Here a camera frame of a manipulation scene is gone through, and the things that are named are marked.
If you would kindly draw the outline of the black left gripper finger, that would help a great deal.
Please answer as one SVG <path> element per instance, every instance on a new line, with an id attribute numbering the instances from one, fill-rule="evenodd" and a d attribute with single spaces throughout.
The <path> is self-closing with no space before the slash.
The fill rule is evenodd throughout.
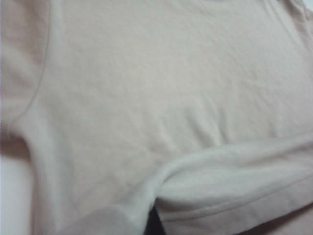
<path id="1" fill-rule="evenodd" d="M 155 206 L 149 212 L 144 235 L 163 235 L 163 225 Z"/>

